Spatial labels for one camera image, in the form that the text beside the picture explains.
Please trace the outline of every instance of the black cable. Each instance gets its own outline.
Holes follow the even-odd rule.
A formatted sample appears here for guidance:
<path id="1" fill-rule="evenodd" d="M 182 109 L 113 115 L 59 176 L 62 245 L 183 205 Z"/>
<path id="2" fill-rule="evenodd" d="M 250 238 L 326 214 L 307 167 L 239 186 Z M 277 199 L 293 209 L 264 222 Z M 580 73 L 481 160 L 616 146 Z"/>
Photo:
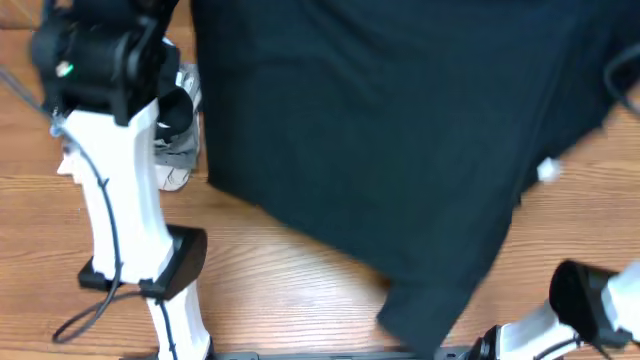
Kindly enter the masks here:
<path id="1" fill-rule="evenodd" d="M 169 323 L 169 313 L 167 312 L 167 308 L 164 305 L 164 301 L 157 300 L 156 305 L 160 306 L 160 310 L 162 310 L 162 317 L 164 317 L 164 326 L 167 330 L 167 340 L 169 341 L 169 350 L 171 350 L 171 354 L 173 355 L 173 360 L 178 360 L 176 344 L 174 344 L 173 342 L 173 334 L 171 333 L 171 324 Z"/>
<path id="2" fill-rule="evenodd" d="M 613 83 L 613 75 L 618 69 L 630 62 L 633 59 L 637 59 L 640 57 L 640 44 L 636 44 L 631 46 L 620 54 L 618 54 L 613 60 L 609 61 L 607 66 L 604 69 L 604 84 L 607 88 L 609 94 L 616 100 L 619 101 L 622 106 L 627 108 L 631 113 L 640 117 L 640 109 L 638 109 L 633 102 L 623 94 Z"/>
<path id="3" fill-rule="evenodd" d="M 547 350 L 541 352 L 540 354 L 538 354 L 538 356 L 535 356 L 533 358 L 533 360 L 542 360 L 544 359 L 546 356 L 548 356 L 549 354 L 552 354 L 560 349 L 562 349 L 563 347 L 567 346 L 567 345 L 571 345 L 571 344 L 576 344 L 578 347 L 580 347 L 580 344 L 582 343 L 582 340 L 579 337 L 574 337 L 572 339 L 569 340 L 565 340 L 562 342 L 559 342 L 553 346 L 551 346 L 550 348 L 548 348 Z"/>
<path id="4" fill-rule="evenodd" d="M 4 68 L 4 66 L 0 66 L 0 77 L 9 85 L 9 87 L 20 98 L 22 98 L 29 105 L 31 105 L 31 107 L 38 110 L 41 114 L 44 114 L 49 119 L 49 121 L 55 126 L 55 119 L 52 118 L 51 114 L 49 114 L 47 111 L 42 109 L 42 107 L 38 104 L 37 100 L 33 97 L 33 95 L 31 95 L 29 91 L 24 87 L 24 85 L 22 85 L 13 75 L 11 75 L 9 71 Z M 115 216 L 113 214 L 113 207 L 111 206 L 111 200 L 109 198 L 109 194 L 107 193 L 107 189 L 106 189 L 107 184 L 109 183 L 109 179 L 105 179 L 105 180 L 102 179 L 102 177 L 100 176 L 100 172 L 96 168 L 95 164 L 93 163 L 89 155 L 87 155 L 87 153 L 84 151 L 82 146 L 73 138 L 71 134 L 66 132 L 62 127 L 60 127 L 58 130 L 60 130 L 60 132 L 64 135 L 64 137 L 67 138 L 67 140 L 73 146 L 75 146 L 76 150 L 80 153 L 80 156 L 82 156 L 87 161 L 87 164 L 89 164 L 91 171 L 96 177 L 96 180 L 98 182 L 98 187 L 100 187 L 100 190 L 102 192 L 102 197 L 104 198 L 105 206 L 107 208 L 107 213 L 109 215 L 109 225 L 111 227 L 111 234 L 113 238 L 113 253 L 115 257 L 115 263 L 114 263 L 115 274 L 112 280 L 111 289 L 109 289 L 109 292 L 105 297 L 105 300 L 93 306 L 90 306 L 89 308 L 80 312 L 78 315 L 75 315 L 71 319 L 67 320 L 64 324 L 62 324 L 62 326 L 60 326 L 60 328 L 58 328 L 58 330 L 56 330 L 56 332 L 51 337 L 51 340 L 54 343 L 64 344 L 81 336 L 87 330 L 89 330 L 98 321 L 98 319 L 102 316 L 102 314 L 104 314 L 104 312 L 107 310 L 107 307 L 109 307 L 111 302 L 113 302 L 116 299 L 116 291 L 118 290 L 118 286 L 120 285 L 120 277 L 122 273 L 122 260 L 120 256 L 120 242 L 118 240 L 118 229 L 115 222 Z M 128 297 L 133 297 L 136 295 L 140 295 L 140 293 L 139 292 L 126 293 L 121 296 L 118 296 L 117 299 L 121 300 Z M 78 329 L 73 331 L 70 335 L 62 337 L 62 333 L 64 333 L 64 331 L 67 328 L 69 328 L 71 325 L 75 324 L 78 320 L 87 316 L 94 310 L 95 310 L 95 314 L 93 315 L 93 317 L 87 320 L 84 324 L 82 324 Z"/>

